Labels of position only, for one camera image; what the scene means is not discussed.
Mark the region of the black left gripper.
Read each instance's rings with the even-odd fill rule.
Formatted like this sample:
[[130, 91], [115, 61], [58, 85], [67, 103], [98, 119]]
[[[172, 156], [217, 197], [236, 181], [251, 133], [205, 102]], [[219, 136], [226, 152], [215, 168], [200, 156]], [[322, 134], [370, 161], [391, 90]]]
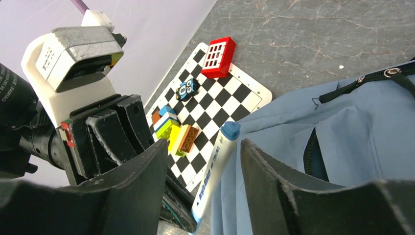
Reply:
[[[137, 156], [118, 114], [106, 109], [86, 118], [92, 137], [92, 151], [98, 169], [113, 169]], [[57, 129], [31, 85], [5, 65], [0, 66], [0, 177], [15, 179], [35, 173], [29, 162], [38, 157], [66, 172], [69, 183], [79, 185], [85, 179], [69, 166]]]

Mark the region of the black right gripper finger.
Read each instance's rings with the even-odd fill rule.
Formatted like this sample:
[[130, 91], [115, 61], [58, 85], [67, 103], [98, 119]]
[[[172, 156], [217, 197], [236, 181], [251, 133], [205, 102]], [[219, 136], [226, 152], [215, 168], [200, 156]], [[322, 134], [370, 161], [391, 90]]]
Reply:
[[115, 110], [129, 142], [137, 153], [142, 153], [154, 143], [140, 95], [122, 96], [115, 104]]
[[299, 172], [245, 139], [240, 148], [255, 235], [412, 235], [415, 184], [343, 187]]
[[167, 167], [167, 143], [73, 187], [0, 183], [3, 235], [155, 235]]

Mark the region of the blue white marker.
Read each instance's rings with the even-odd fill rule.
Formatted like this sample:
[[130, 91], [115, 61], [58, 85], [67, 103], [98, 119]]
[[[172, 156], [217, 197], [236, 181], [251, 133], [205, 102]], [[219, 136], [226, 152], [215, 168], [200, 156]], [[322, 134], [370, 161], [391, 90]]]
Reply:
[[191, 207], [193, 218], [197, 224], [200, 224], [205, 216], [208, 204], [239, 138], [240, 128], [238, 122], [227, 121], [219, 129], [204, 176]]

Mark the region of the blue student backpack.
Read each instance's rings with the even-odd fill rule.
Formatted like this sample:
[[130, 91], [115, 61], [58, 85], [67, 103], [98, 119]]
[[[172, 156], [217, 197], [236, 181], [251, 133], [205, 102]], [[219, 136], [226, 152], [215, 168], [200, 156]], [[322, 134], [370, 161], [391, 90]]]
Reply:
[[254, 235], [240, 148], [245, 139], [287, 166], [343, 187], [415, 182], [415, 63], [277, 98], [240, 120], [212, 199], [213, 235]]

